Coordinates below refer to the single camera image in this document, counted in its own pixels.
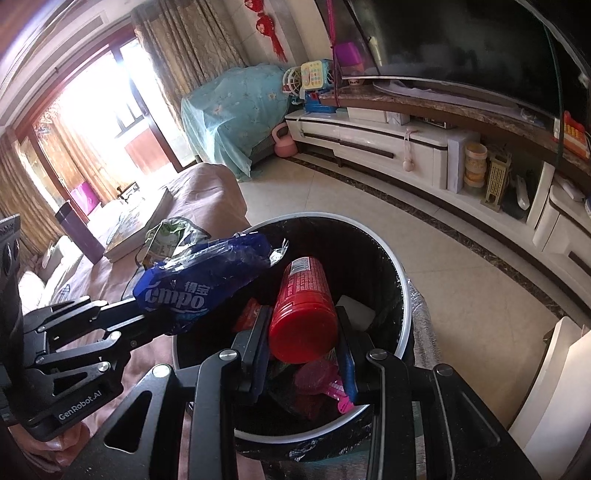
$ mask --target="trash can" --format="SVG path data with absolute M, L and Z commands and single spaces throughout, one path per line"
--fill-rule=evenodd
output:
M 296 258 L 316 257 L 322 263 L 333 301 L 347 295 L 376 312 L 367 332 L 376 347 L 402 358 L 412 349 L 412 305 L 404 269 L 388 245 L 360 223 L 331 213 L 295 213 L 255 225 L 247 232 L 262 232 L 271 245 L 289 240 L 287 254 L 231 299 L 201 318 L 191 331 L 173 340 L 174 367 L 202 363 L 231 346 L 231 327 L 254 297 L 274 305 L 286 266 Z M 357 406 L 320 424 L 294 417 L 262 395 L 252 407 L 234 410 L 236 449 L 264 460 L 314 461 L 350 451 L 371 435 L 372 409 Z

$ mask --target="pink kettlebell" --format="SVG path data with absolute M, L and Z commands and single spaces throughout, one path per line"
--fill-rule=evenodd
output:
M 277 125 L 271 132 L 273 140 L 275 140 L 275 155 L 281 158 L 292 157 L 297 154 L 296 142 L 294 142 L 294 139 L 291 137 L 289 130 L 287 130 L 287 133 L 283 135 L 283 137 L 279 137 L 277 132 L 282 128 L 287 129 L 287 123 L 283 122 L 282 124 Z

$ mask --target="marble countertop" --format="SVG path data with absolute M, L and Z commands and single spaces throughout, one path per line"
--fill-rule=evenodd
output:
M 320 99 L 334 99 L 334 91 L 320 95 Z M 347 86 L 339 89 L 339 100 L 367 100 L 373 102 L 395 103 L 398 105 L 419 106 L 431 108 L 455 115 L 464 116 L 473 120 L 494 125 L 513 134 L 524 137 L 552 152 L 557 152 L 558 145 L 554 141 L 552 133 L 542 127 L 531 125 L 499 113 L 487 112 L 477 108 L 471 108 L 453 103 L 436 102 L 422 98 L 413 98 L 403 95 L 383 93 L 373 85 Z M 578 169 L 591 176 L 591 164 L 579 158 L 568 150 L 564 150 L 564 159 L 574 164 Z

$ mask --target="red chinese knot decoration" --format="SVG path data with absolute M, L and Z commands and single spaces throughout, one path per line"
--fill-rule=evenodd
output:
M 287 57 L 275 33 L 275 24 L 273 19 L 264 12 L 263 0 L 244 0 L 244 5 L 247 8 L 257 13 L 259 18 L 256 21 L 256 29 L 264 36 L 269 37 L 273 43 L 273 51 L 275 55 L 284 62 L 287 62 Z

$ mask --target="teal floral cloth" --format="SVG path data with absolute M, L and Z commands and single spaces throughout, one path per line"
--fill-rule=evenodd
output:
M 252 147 L 288 109 L 283 74 L 275 65 L 234 68 L 183 98 L 183 126 L 193 151 L 203 161 L 227 166 L 239 180 L 250 177 Z

